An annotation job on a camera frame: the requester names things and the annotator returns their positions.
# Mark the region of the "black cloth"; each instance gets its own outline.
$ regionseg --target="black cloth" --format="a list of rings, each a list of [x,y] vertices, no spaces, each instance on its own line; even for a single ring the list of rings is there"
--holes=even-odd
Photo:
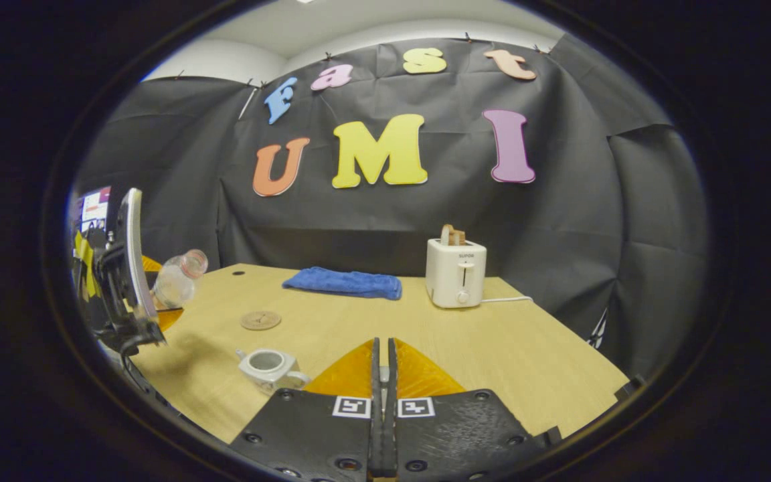
[[[402,55],[417,47],[440,49],[447,68],[408,74]],[[537,78],[502,73],[483,55],[492,49],[522,56]],[[310,89],[339,64],[353,65],[350,83]],[[291,76],[298,82],[290,110],[269,125],[264,100]],[[496,146],[481,116],[487,109],[527,119],[532,183],[490,176]],[[380,176],[334,189],[333,129],[361,121],[379,138],[391,118],[408,113],[424,116],[426,183],[389,185]],[[257,195],[257,150],[282,146],[275,179],[285,144],[299,137],[311,141],[296,182],[281,195]],[[651,375],[688,330],[709,255],[703,189],[679,133],[633,79],[568,35],[551,54],[483,40],[370,46],[262,90],[220,79],[148,80],[99,133],[77,190],[105,185],[111,216],[126,189],[144,191],[147,256],[162,262],[199,248],[211,269],[248,262],[423,276],[426,239],[452,224],[487,247],[487,276],[532,296],[582,338],[608,309],[599,350],[630,376]]]

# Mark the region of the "monitor screen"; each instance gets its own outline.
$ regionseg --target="monitor screen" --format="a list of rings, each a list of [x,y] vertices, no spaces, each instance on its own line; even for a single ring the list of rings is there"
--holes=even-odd
[[[92,190],[80,198],[82,201],[82,216],[80,216],[80,231],[86,232],[91,226],[106,230],[106,214],[109,211],[109,194],[111,187]]]

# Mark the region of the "folded towel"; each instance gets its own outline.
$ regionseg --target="folded towel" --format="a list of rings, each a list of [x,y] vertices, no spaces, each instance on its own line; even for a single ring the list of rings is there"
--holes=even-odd
[[[330,271],[317,266],[303,269],[282,287],[363,298],[400,299],[404,292],[400,280],[388,274]]]

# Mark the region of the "wooden table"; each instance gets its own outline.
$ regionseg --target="wooden table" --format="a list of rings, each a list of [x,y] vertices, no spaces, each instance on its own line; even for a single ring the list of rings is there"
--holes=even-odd
[[[244,271],[245,274],[234,275]],[[490,388],[529,433],[557,425],[568,436],[615,403],[626,376],[587,342],[531,301],[471,309],[433,305],[424,278],[402,277],[403,298],[362,299],[282,289],[295,270],[238,264],[209,272],[184,314],[133,361],[176,409],[226,443],[266,403],[238,369],[236,349],[287,351],[315,378],[347,351],[379,337],[413,345],[466,390]],[[487,278],[484,298],[520,296]],[[251,331],[249,311],[281,314],[279,326]]]

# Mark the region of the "clear bottle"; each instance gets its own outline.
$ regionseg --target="clear bottle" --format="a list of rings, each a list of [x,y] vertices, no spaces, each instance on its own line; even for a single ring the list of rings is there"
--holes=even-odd
[[[153,304],[157,309],[175,309],[195,296],[195,285],[207,271],[207,256],[202,250],[189,250],[174,256],[159,269],[153,285]]]

